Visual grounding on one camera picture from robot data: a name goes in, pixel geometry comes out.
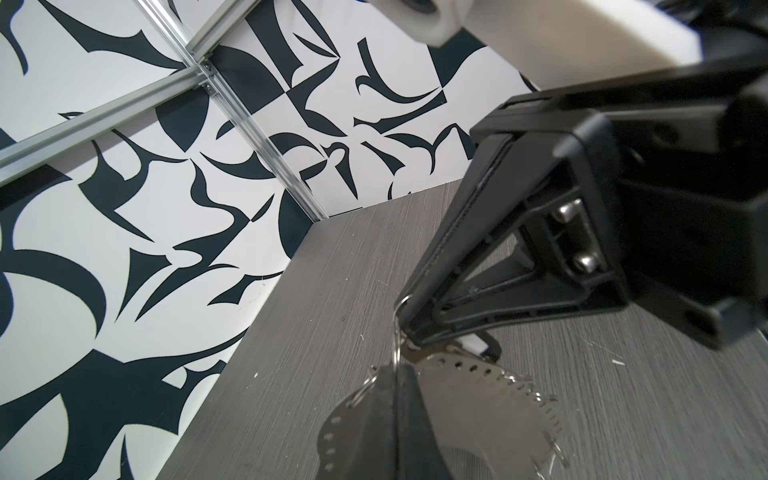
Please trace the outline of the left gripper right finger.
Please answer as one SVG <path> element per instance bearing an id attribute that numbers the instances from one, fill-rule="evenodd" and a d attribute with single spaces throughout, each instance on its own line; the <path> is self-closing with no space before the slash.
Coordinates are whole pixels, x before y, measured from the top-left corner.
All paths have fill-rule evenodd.
<path id="1" fill-rule="evenodd" d="M 452 479 L 430 422 L 413 367 L 396 370 L 396 479 Z"/>

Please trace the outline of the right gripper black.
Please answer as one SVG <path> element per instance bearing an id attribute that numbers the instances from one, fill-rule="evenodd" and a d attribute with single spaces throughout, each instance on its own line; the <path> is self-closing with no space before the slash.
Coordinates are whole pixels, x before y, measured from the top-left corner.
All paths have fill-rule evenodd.
<path id="1" fill-rule="evenodd" d="M 425 346 L 636 303 L 719 350 L 767 319 L 767 63 L 719 59 L 513 97 L 516 142 L 467 216 L 477 243 Z"/>

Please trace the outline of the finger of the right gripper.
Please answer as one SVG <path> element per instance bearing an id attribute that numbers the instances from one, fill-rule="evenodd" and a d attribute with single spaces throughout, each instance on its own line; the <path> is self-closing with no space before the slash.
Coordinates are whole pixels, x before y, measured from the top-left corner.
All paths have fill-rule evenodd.
<path id="1" fill-rule="evenodd" d="M 422 316 L 430 316 L 433 303 L 444 296 L 455 280 L 454 271 L 477 241 L 461 228 L 500 160 L 516 142 L 511 133 L 492 134 L 483 140 L 451 201 L 438 230 L 416 269 L 401 292 L 402 305 L 397 308 L 400 327 L 417 327 Z"/>

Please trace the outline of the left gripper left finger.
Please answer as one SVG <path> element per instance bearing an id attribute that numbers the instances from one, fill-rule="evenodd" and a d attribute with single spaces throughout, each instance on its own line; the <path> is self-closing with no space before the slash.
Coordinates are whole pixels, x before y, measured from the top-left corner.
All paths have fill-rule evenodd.
<path id="1" fill-rule="evenodd" d="M 362 386 L 326 419 L 328 479 L 395 479 L 396 382 L 392 365 L 369 371 Z"/>

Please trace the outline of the perforated metal ring plate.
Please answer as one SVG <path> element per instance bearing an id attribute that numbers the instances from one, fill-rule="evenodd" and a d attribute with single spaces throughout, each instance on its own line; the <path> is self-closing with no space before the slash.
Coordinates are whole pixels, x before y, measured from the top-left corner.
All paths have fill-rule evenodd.
<path id="1" fill-rule="evenodd" d="M 548 479 L 569 464 L 559 445 L 565 423 L 556 399 L 533 381 L 492 363 L 434 353 L 414 368 L 436 441 L 482 459 L 495 479 Z M 326 420 L 317 439 L 316 476 L 326 477 Z"/>

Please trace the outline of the black key tag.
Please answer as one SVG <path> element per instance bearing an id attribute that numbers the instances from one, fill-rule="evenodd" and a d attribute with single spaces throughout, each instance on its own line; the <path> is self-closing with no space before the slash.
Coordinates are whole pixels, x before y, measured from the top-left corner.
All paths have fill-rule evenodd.
<path id="1" fill-rule="evenodd" d="M 458 338 L 461 347 L 478 358 L 489 363 L 497 363 L 502 355 L 498 340 L 487 331 L 480 331 Z"/>

